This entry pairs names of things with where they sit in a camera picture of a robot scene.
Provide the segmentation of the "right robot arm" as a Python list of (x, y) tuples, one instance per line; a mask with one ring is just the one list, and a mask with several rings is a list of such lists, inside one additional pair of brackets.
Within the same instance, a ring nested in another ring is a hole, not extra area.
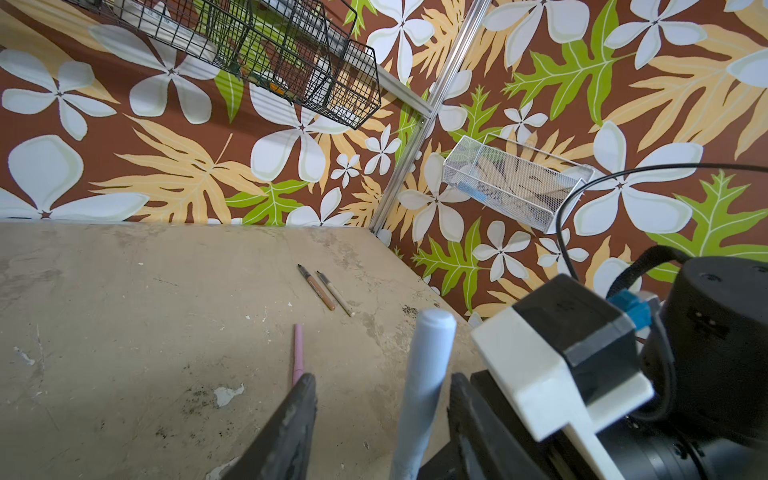
[(474, 330), (422, 479), (763, 479), (767, 266), (654, 246), (605, 295), (559, 275)]

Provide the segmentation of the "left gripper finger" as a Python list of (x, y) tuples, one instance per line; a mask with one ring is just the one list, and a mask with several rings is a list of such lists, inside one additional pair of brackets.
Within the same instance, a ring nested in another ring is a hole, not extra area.
[(316, 414), (315, 376), (305, 373), (223, 479), (306, 479)]

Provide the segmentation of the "brown pen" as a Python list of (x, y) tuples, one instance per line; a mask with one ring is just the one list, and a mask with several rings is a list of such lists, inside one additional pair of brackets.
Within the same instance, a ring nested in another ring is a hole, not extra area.
[(297, 268), (300, 274), (302, 275), (302, 277), (310, 285), (312, 290), (321, 299), (324, 305), (329, 310), (333, 311), (336, 308), (336, 304), (333, 301), (333, 299), (325, 292), (325, 290), (320, 285), (320, 283), (312, 276), (312, 274), (303, 265), (298, 264)]

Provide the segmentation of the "beige pen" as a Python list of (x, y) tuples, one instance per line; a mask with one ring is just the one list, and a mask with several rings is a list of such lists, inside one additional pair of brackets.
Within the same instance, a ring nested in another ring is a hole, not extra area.
[(341, 308), (344, 310), (344, 312), (349, 316), (354, 316), (354, 311), (352, 310), (351, 305), (344, 299), (344, 297), (341, 295), (341, 292), (335, 287), (335, 285), (327, 278), (325, 274), (323, 274), (320, 271), (317, 271), (317, 274), (324, 284), (324, 286), (327, 288), (327, 290), (331, 293), (331, 295), (334, 297), (334, 299), (337, 301), (337, 303), (341, 306)]

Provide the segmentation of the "light blue pen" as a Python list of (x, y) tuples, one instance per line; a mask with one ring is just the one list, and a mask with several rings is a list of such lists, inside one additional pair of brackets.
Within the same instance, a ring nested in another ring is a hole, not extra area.
[(389, 477), (415, 479), (427, 450), (456, 335), (442, 309), (418, 313), (410, 343), (395, 451)]

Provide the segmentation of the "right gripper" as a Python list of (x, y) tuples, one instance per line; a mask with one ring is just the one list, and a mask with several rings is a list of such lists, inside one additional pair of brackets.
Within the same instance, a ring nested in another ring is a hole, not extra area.
[(504, 403), (486, 371), (451, 376), (448, 443), (418, 471), (419, 479), (594, 479), (571, 447), (515, 438), (497, 415)]

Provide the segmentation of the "pink pen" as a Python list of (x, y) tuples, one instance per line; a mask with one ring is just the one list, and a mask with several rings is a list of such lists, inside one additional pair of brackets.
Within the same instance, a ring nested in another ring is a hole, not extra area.
[(295, 386), (304, 374), (304, 345), (302, 324), (294, 325), (292, 367), (292, 385)]

